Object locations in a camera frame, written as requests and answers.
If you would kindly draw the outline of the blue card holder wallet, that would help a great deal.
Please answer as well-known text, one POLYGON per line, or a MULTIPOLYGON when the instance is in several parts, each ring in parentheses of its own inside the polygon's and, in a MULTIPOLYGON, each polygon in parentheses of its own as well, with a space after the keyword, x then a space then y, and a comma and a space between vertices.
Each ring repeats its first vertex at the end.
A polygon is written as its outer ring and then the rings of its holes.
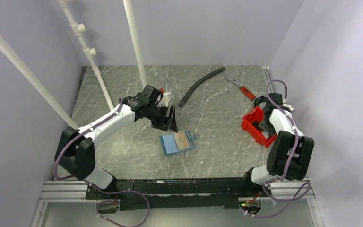
POLYGON ((189 136, 191 147, 188 149, 182 150, 182 151, 179 151, 176 147, 176 143, 175 143, 175 139, 174 139, 174 135, 176 133, 174 133, 172 135, 169 134, 169 135, 163 135, 163 136, 159 137, 159 141, 160 141, 160 144, 161 144, 161 147, 162 147, 162 150, 163 150, 163 153, 165 156, 180 154, 182 152, 189 151, 189 150, 196 148, 195 135, 192 134, 189 130, 185 130, 185 131, 187 132, 187 134, 189 136))

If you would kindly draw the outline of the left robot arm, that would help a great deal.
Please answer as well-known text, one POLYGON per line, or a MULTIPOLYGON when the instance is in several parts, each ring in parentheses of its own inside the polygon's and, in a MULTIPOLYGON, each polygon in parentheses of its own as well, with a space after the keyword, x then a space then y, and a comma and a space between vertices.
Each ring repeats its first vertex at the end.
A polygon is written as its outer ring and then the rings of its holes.
POLYGON ((118 190, 117 179, 96 163, 96 149, 117 131, 144 118, 150 120, 155 129, 178 132, 175 106, 169 104, 171 95, 171 92, 146 85, 135 96, 120 98, 113 110, 94 122, 77 129, 67 127, 61 134, 54 158, 54 178, 65 179, 57 174, 61 166, 70 177, 93 184, 104 198, 112 198, 118 190))

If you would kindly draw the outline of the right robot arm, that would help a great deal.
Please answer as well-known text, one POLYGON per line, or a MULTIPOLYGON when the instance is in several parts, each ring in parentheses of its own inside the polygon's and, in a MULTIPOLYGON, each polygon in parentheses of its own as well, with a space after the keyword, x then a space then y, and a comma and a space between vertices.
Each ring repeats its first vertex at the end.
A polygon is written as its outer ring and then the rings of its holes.
POLYGON ((265 103, 263 119, 259 128, 270 136, 276 136, 267 161, 251 170, 251 178, 242 182, 242 192, 247 196, 255 195, 262 184, 275 180, 302 180, 309 167, 314 148, 313 138, 305 136, 292 118, 293 108, 285 103, 279 93, 254 99, 254 106, 265 103))

